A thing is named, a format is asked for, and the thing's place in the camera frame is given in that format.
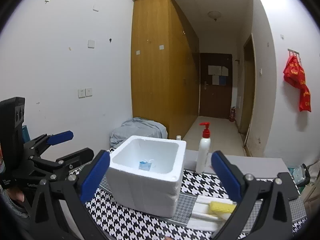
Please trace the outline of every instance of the bolt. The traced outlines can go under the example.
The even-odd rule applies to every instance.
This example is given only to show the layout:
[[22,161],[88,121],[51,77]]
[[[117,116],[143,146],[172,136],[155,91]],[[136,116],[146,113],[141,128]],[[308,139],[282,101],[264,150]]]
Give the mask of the bolt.
[[254,176],[250,173],[247,173],[244,177],[247,181],[252,181],[254,179]]
[[43,186],[43,185],[47,184],[47,180],[46,179],[41,179],[39,184]]
[[77,178],[77,176],[75,174],[71,174],[71,175],[68,176],[68,180],[69,181],[75,181],[76,178]]
[[282,180],[280,178],[276,178],[275,179],[275,183],[278,184],[278,185],[281,185],[282,184]]

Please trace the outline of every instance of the styrofoam box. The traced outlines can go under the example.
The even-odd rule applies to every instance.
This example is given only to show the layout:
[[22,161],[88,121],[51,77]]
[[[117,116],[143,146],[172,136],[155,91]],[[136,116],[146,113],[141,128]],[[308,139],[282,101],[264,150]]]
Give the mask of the styrofoam box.
[[[172,217],[179,198],[186,142],[131,136],[110,154],[106,176],[116,202],[160,217]],[[152,160],[150,171],[140,161]]]

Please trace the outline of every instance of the bottle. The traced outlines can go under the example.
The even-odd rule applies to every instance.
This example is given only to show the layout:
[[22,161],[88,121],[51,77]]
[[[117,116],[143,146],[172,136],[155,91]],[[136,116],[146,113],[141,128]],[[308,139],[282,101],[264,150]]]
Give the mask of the bottle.
[[202,138],[199,144],[199,153],[198,160],[196,165],[196,173],[201,174],[204,172],[205,164],[208,159],[209,149],[210,149],[210,130],[209,130],[209,122],[203,122],[200,125],[205,125],[205,129],[202,132]]

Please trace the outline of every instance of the red bag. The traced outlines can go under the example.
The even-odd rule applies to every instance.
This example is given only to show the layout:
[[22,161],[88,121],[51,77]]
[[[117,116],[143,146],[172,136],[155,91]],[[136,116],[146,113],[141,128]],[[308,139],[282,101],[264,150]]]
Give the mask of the red bag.
[[311,112],[310,91],[306,86],[306,77],[303,68],[299,64],[297,56],[289,56],[287,65],[283,71],[284,80],[295,88],[300,89],[299,111]]

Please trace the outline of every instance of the brown door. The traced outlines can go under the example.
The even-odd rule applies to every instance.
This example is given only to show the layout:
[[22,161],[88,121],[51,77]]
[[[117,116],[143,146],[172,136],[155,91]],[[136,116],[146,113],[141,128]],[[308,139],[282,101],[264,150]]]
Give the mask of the brown door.
[[255,90],[255,63],[252,37],[246,41],[244,45],[244,95],[243,107],[239,132],[246,135],[249,130],[249,125],[253,110],[254,90]]
[[[216,75],[213,80],[212,75],[208,73],[208,68],[215,68],[215,70],[217,68],[211,66],[226,67],[228,69],[228,76],[221,75],[217,77]],[[229,118],[232,97],[232,55],[200,53],[200,67],[199,115]]]

